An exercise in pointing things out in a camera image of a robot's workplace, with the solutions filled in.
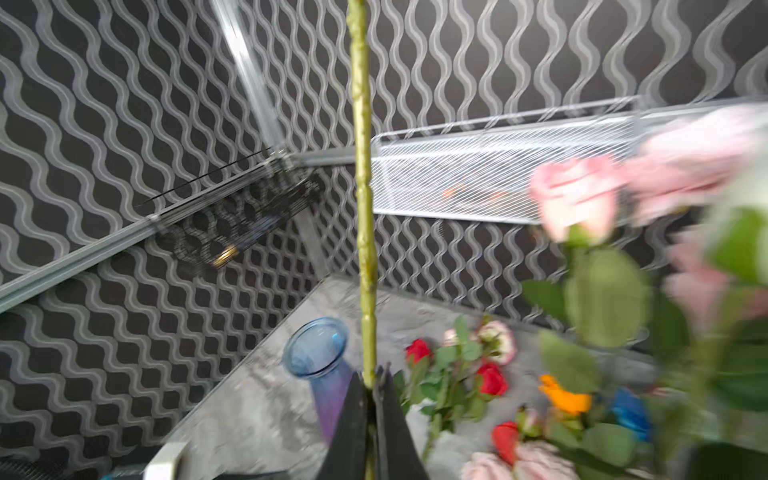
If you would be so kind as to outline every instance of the wire shelf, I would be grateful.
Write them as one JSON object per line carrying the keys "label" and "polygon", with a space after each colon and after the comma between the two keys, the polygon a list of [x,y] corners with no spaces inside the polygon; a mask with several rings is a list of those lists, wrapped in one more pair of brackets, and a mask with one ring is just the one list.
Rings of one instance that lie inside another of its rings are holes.
{"label": "wire shelf", "polygon": [[185,270],[220,269],[238,253],[319,199],[311,172],[274,161],[245,188],[164,229]]}
{"label": "wire shelf", "polygon": [[[378,214],[534,223],[536,206],[528,195],[533,170],[571,158],[629,157],[638,139],[636,100],[381,134],[372,143],[373,209]],[[528,119],[536,123],[496,126]],[[446,133],[473,127],[480,129]]]}

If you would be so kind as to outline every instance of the vertical metal post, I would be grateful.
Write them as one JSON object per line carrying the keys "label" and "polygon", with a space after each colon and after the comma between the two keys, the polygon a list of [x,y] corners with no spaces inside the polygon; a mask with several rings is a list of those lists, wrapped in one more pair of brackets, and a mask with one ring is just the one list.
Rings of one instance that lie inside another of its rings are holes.
{"label": "vertical metal post", "polygon": [[357,251],[360,258],[362,309],[362,379],[368,389],[376,381],[376,244],[373,238],[371,190],[371,94],[368,83],[368,45],[364,0],[349,0],[346,23],[352,42],[352,108],[355,120],[357,180]]}
{"label": "vertical metal post", "polygon": [[[245,41],[243,29],[240,26],[240,13],[237,10],[237,0],[213,0],[214,12],[232,52],[243,82],[248,101],[259,124],[259,133],[264,142],[274,151],[280,151],[285,144],[285,137],[280,124],[277,122],[275,108],[266,91],[264,79],[250,49]],[[293,221],[299,230],[299,237],[310,257],[315,275],[322,279],[329,273],[328,263],[320,246],[314,219],[306,208],[294,216]]]}

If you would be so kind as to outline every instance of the red rose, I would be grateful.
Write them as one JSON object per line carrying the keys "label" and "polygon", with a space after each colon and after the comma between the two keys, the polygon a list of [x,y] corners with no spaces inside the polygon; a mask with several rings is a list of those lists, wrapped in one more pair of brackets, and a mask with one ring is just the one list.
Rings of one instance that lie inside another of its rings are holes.
{"label": "red rose", "polygon": [[498,456],[509,465],[515,464],[515,449],[518,447],[518,424],[515,422],[504,422],[496,426],[491,433],[493,445],[496,445]]}
{"label": "red rose", "polygon": [[432,351],[429,349],[429,345],[422,339],[416,340],[411,343],[411,346],[406,349],[406,362],[410,365],[419,363],[419,360],[426,356],[432,355]]}
{"label": "red rose", "polygon": [[507,392],[509,386],[507,381],[504,380],[504,375],[495,363],[483,363],[478,370],[478,375],[483,379],[480,393],[487,393],[492,396],[504,395]]}

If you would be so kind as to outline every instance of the white object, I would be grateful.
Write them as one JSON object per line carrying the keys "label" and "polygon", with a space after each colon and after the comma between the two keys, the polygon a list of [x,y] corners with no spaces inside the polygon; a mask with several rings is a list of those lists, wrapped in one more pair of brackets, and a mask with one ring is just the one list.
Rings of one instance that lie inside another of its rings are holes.
{"label": "white object", "polygon": [[186,442],[171,442],[163,445],[144,470],[144,480],[174,480],[176,468],[186,448]]}

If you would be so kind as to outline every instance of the marble tabletop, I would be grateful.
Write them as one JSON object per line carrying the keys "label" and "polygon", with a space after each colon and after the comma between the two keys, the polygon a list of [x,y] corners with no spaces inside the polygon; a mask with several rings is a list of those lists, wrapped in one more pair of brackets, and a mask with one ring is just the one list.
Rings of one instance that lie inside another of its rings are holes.
{"label": "marble tabletop", "polygon": [[[379,363],[392,363],[392,371],[405,364],[403,350],[417,338],[442,338],[459,314],[470,326],[481,313],[404,293],[379,291]],[[323,461],[326,446],[317,425],[310,386],[293,378],[281,365],[283,347],[302,325],[321,316],[343,320],[350,330],[346,361],[362,365],[359,287],[354,279],[329,276],[262,341],[169,434],[166,442],[187,442],[179,480],[211,480],[222,472],[260,473],[287,470],[291,478],[312,480]],[[473,452],[491,451],[491,430],[515,417],[526,403],[540,409],[546,399],[539,393],[543,372],[535,346],[536,327],[511,324],[518,355],[504,368],[509,391],[488,404],[480,422],[458,424],[456,433],[443,432],[427,464],[433,480],[455,480]],[[654,367],[640,354],[625,353],[617,367],[620,378],[649,383]],[[427,417],[418,409],[406,416],[416,448],[426,441]]]}

